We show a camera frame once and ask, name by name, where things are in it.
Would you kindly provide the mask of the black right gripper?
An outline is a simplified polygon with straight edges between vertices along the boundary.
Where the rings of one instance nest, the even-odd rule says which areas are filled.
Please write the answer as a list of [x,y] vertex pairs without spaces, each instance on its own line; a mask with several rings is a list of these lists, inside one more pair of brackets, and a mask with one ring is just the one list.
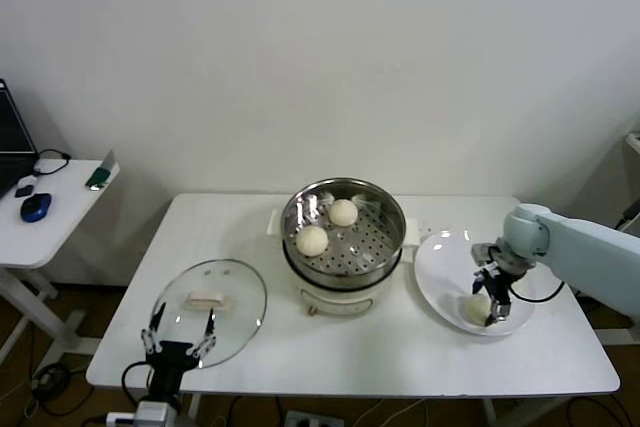
[[489,313],[485,319],[485,325],[493,325],[505,321],[511,311],[511,298],[509,295],[511,285],[516,277],[500,267],[483,268],[474,273],[472,294],[478,294],[485,288],[491,298]]

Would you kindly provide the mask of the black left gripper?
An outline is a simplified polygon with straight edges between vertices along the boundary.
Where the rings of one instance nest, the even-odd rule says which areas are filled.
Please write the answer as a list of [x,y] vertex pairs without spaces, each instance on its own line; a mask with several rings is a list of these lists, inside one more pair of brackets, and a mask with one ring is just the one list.
[[195,368],[194,356],[207,356],[216,344],[215,319],[210,311],[203,336],[194,345],[188,342],[161,341],[158,328],[162,320],[166,303],[163,302],[152,314],[149,325],[141,331],[141,340],[146,352],[147,364],[153,375],[147,395],[148,401],[176,401],[184,374]]

